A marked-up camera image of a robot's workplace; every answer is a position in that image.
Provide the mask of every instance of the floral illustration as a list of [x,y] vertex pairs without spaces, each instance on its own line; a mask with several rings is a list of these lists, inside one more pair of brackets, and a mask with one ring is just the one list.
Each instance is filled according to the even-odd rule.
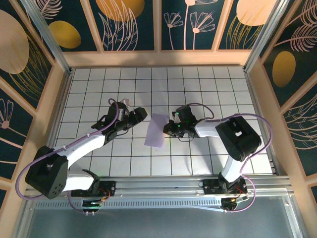
[[45,19],[54,19],[63,7],[61,0],[35,0],[34,2]]
[[201,13],[197,18],[197,12],[190,14],[190,22],[192,24],[194,32],[193,50],[195,49],[195,37],[196,34],[201,32],[208,32],[215,29],[215,24],[212,24],[212,13]]
[[[4,100],[2,98],[0,99],[0,130],[9,129],[9,130],[15,132],[18,135],[26,137],[22,133],[14,130],[14,129],[12,129],[10,127],[10,120],[12,118],[13,108],[14,108],[14,103],[13,102],[11,102],[10,100],[7,100],[7,102],[5,104]],[[8,141],[8,140],[6,140],[4,138],[0,137],[0,140],[5,142],[5,143],[7,143],[7,144],[9,144],[9,145],[12,145],[12,146],[17,147],[19,149],[22,149],[21,145],[18,145],[16,143]]]
[[135,50],[138,43],[138,25],[133,11],[121,1],[100,0],[100,10],[106,16],[98,13],[103,26],[102,43],[106,51]]
[[290,21],[287,26],[298,18],[302,26],[299,26],[288,40],[277,43],[275,46],[289,42],[293,51],[309,52],[317,43],[317,0],[307,0],[302,8],[302,13]]
[[317,148],[317,95],[308,102],[289,109],[285,120],[296,149]]
[[190,6],[200,5],[200,4],[210,4],[215,3],[218,0],[185,0],[186,2],[186,13],[185,13],[185,26],[184,26],[184,50],[186,49],[186,26],[187,26],[187,17],[188,17],[188,9]]
[[169,30],[170,45],[172,46],[172,50],[174,50],[170,29],[173,27],[182,26],[184,24],[184,22],[181,21],[181,16],[179,15],[179,12],[178,13],[173,12],[173,13],[171,13],[171,15],[169,15],[169,13],[167,12],[164,14],[164,19],[165,19],[165,22],[166,22],[168,30]]

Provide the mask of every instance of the black grid line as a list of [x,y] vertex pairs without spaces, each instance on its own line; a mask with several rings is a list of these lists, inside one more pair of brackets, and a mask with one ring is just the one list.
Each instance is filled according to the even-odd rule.
[[[231,82],[232,90],[234,91],[233,84],[232,84],[232,79],[231,79],[231,75],[230,75],[230,82]],[[234,95],[234,100],[236,101],[236,104],[237,104],[238,113],[240,113],[240,111],[239,111],[239,107],[238,107],[237,98],[236,98],[236,95],[235,95],[235,93],[234,93],[234,92],[233,92],[233,95]],[[251,163],[251,168],[252,168],[252,171],[253,171],[253,173],[254,173],[253,163],[252,163],[252,161],[251,161],[251,160],[250,160],[250,163]]]
[[[168,68],[166,68],[166,80],[167,80],[167,101],[168,101],[168,116],[169,116],[169,95],[168,95]],[[172,168],[172,142],[169,139],[169,152],[170,152],[170,175],[173,175],[173,168]]]
[[[120,68],[119,85],[118,85],[118,96],[117,96],[117,99],[116,99],[117,101],[118,101],[118,98],[119,98],[119,87],[120,87],[120,79],[121,79],[121,70],[122,69]],[[114,140],[112,140],[112,145],[111,145],[111,158],[110,158],[110,164],[109,164],[109,177],[110,177],[111,164],[112,164],[113,144],[114,144]]]
[[[137,78],[137,69],[135,68],[135,78]],[[137,81],[134,79],[134,99],[133,99],[133,104],[135,103],[135,94],[136,94],[136,88],[137,88]],[[132,139],[131,139],[131,158],[130,158],[130,176],[131,176],[131,168],[132,168],[132,151],[133,151],[133,129],[132,128]]]
[[[150,112],[150,116],[152,116],[152,90],[153,90],[153,88],[152,88],[152,83],[153,83],[153,81],[152,81],[152,68],[151,68],[151,112]],[[152,146],[150,146],[150,176],[152,176]]]
[[[201,84],[200,84],[199,70],[198,70],[198,77],[199,77],[200,94],[201,94],[202,102],[203,102],[203,93],[202,93],[202,86],[201,86]],[[203,112],[204,112],[204,118],[206,118],[205,107],[203,107]],[[213,166],[212,166],[212,159],[211,159],[210,142],[209,142],[209,139],[208,139],[208,138],[207,138],[207,141],[208,141],[209,154],[210,154],[211,173],[213,174]]]
[[[185,104],[187,104],[187,102],[186,102],[186,93],[185,93],[185,82],[184,82],[184,69],[183,69],[183,67],[182,67],[182,73],[183,73],[184,99],[185,99]],[[188,145],[189,145],[189,154],[191,155],[192,153],[191,153],[190,139],[189,139],[189,138],[188,138]],[[193,175],[194,172],[193,172],[192,156],[190,156],[189,158],[190,158],[190,167],[191,167],[191,170],[192,170],[191,174]]]
[[[87,85],[86,85],[86,90],[85,90],[84,101],[83,101],[83,105],[82,105],[82,109],[81,109],[81,112],[80,112],[80,117],[79,117],[79,118],[81,118],[81,115],[82,115],[82,113],[83,113],[83,108],[84,108],[84,103],[85,103],[85,97],[86,97],[86,91],[87,91],[87,88],[88,88],[88,81],[87,81]],[[79,125],[80,125],[80,122],[78,123],[77,132],[76,132],[76,138],[78,137]],[[91,152],[91,156],[90,156],[89,170],[90,170],[90,165],[91,165],[92,155],[93,155],[93,152]]]
[[[106,76],[106,69],[105,69],[105,73],[104,73],[104,80],[103,80],[103,87],[102,87],[102,91],[104,90],[104,84],[105,84],[105,76]],[[102,97],[100,97],[100,102],[99,102],[99,109],[98,109],[98,115],[97,115],[97,120],[99,119],[99,111],[100,111],[100,107],[101,107],[101,100],[102,100]],[[91,153],[91,160],[90,160],[90,166],[89,166],[89,170],[90,170],[90,168],[91,168],[91,163],[92,163],[92,161],[93,161],[93,154],[94,154],[94,152],[92,151],[92,153]]]

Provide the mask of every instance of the yellow oval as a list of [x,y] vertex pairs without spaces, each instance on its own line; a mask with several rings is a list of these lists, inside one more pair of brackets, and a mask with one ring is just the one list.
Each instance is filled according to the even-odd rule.
[[68,22],[54,21],[49,28],[60,46],[73,49],[81,44],[79,32]]
[[273,63],[273,82],[277,87],[285,87],[294,75],[296,60],[292,53],[282,51],[277,55]]
[[29,60],[29,42],[20,23],[0,10],[0,68],[11,74],[22,72]]
[[128,8],[131,9],[135,18],[137,18],[144,9],[144,0],[96,0],[96,3],[103,14],[112,20],[131,20],[131,17],[124,13],[121,1],[127,10]]
[[276,0],[239,0],[237,4],[237,18],[247,26],[265,24]]

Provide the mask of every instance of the grid mat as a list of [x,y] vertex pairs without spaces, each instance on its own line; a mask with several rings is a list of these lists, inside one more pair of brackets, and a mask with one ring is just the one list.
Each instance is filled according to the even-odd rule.
[[[109,98],[127,98],[130,109],[144,107],[148,116],[126,135],[76,162],[101,177],[219,174],[228,157],[219,138],[191,141],[184,137],[179,141],[166,135],[162,149],[145,146],[151,114],[171,117],[172,111],[193,102],[209,106],[215,119],[234,113],[255,113],[241,67],[81,68],[75,70],[55,145],[65,145],[85,135],[107,114]],[[201,106],[191,109],[197,119],[210,116]],[[245,118],[261,135],[258,121]],[[272,174],[272,167],[263,152],[251,159],[244,173]]]

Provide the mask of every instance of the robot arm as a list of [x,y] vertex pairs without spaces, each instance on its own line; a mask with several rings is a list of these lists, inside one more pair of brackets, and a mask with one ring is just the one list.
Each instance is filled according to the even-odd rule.
[[164,133],[172,137],[219,137],[228,151],[228,160],[219,174],[219,184],[225,191],[230,190],[241,178],[240,170],[245,159],[261,145],[259,135],[243,119],[231,118],[227,121],[208,122],[196,120],[188,105],[172,113],[175,120],[164,126]]
[[[99,177],[96,174],[82,169],[69,171],[69,168],[86,154],[112,141],[117,137],[118,132],[127,131],[142,122],[147,116],[144,108],[136,108],[129,112],[124,103],[118,102],[117,104],[119,116],[114,124],[100,134],[89,136],[89,134],[105,128],[115,118],[115,103],[110,106],[107,115],[91,126],[85,139],[68,149],[64,147],[65,150],[31,166],[25,181],[48,199],[57,197],[63,191],[78,189],[97,194]],[[63,146],[55,148],[43,146],[38,150],[35,159],[60,148]]]

